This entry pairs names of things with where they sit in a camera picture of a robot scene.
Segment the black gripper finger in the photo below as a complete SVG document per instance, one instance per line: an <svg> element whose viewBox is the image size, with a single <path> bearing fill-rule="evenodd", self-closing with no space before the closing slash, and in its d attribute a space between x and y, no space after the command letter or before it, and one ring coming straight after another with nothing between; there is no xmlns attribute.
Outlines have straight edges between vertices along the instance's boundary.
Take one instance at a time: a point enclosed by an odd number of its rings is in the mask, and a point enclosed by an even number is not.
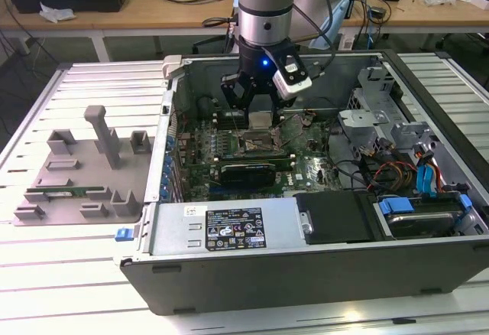
<svg viewBox="0 0 489 335"><path fill-rule="evenodd" d="M296 101L296 97L283 100L279 97L277 90L271 90L269 92L270 99L272 101L272 124L277 125L280 122L279 111L284 108L290 108Z"/></svg>
<svg viewBox="0 0 489 335"><path fill-rule="evenodd" d="M241 96L235 92L237 86L243 89ZM251 78L246 73L236 73L223 76L221 90L227 103L232 109L239 109L244 113L244 120L249 123L249 106L251 104Z"/></svg>

